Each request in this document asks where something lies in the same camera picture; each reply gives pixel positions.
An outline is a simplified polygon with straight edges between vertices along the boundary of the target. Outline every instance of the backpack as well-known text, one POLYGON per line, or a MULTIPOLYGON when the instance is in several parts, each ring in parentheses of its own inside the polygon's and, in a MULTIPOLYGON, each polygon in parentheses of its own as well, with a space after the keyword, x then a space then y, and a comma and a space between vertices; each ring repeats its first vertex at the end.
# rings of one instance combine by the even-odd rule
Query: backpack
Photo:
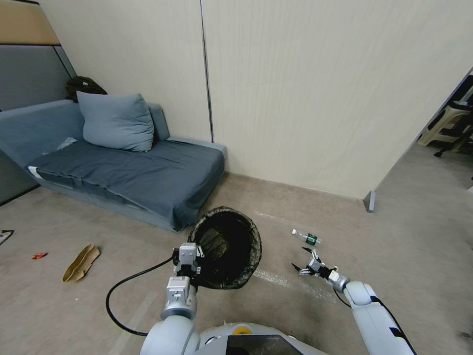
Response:
POLYGON ((66 99, 77 102, 77 91, 85 92, 88 94, 101 94, 107 95, 107 92, 103 90, 95 81, 85 76, 75 76, 68 80, 66 89, 69 92, 69 96, 66 99))

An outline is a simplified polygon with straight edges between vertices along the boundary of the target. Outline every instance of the sofa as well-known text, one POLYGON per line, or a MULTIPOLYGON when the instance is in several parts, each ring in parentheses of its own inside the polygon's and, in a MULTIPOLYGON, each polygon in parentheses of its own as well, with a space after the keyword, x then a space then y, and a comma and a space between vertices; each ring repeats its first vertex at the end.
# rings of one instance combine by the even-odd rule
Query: sofa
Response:
POLYGON ((162 108, 148 107, 154 124, 148 152, 86 142, 84 117, 70 100, 0 112, 0 149, 41 186, 179 232, 217 185, 227 151, 171 137, 162 108))

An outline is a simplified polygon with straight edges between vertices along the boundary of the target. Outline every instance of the cardboard piece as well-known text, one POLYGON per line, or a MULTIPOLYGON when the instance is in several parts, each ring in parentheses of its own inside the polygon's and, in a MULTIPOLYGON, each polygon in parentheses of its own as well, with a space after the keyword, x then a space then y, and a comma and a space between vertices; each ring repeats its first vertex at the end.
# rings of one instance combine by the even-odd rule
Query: cardboard piece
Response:
POLYGON ((99 255, 100 250, 98 247, 93 244, 87 245, 66 269, 63 282, 77 281, 83 278, 99 255))

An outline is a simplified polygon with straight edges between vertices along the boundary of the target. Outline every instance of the floor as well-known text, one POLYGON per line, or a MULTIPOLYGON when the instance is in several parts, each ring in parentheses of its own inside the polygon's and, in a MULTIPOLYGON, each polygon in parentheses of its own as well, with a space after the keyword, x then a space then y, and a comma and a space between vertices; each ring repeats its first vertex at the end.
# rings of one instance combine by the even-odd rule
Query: floor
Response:
MULTIPOLYGON (((291 236, 323 239, 322 260, 372 285, 418 354, 473 353, 473 158, 414 146, 378 189, 374 213, 362 201, 225 175, 204 210, 226 205, 252 218, 263 240, 254 277, 239 290, 200 288, 198 331, 224 321, 276 327, 329 354, 366 354, 351 311, 324 281, 301 278, 291 262, 308 254, 291 236)), ((186 240, 64 195, 34 190, 0 207, 0 354, 138 354, 142 337, 122 332, 104 300, 118 280, 166 259, 186 240), (61 277, 88 243, 102 254, 85 278, 61 277), (49 254, 31 260, 37 252, 49 254)), ((159 320, 167 265, 124 284, 111 307, 147 331, 159 320)))

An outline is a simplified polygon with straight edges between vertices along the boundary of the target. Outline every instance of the sofa cushion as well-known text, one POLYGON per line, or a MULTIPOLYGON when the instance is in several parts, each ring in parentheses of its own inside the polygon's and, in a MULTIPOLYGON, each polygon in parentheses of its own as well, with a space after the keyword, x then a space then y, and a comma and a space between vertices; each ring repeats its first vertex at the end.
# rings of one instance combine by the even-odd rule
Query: sofa cushion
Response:
POLYGON ((77 92, 85 119, 84 139, 107 148, 149 151, 154 126, 141 94, 97 95, 77 92))
POLYGON ((34 159, 26 168, 33 166, 45 180, 74 190, 105 196, 100 191, 106 189, 179 231, 195 221, 224 164, 220 150, 197 144, 162 141, 142 154, 78 141, 34 159))

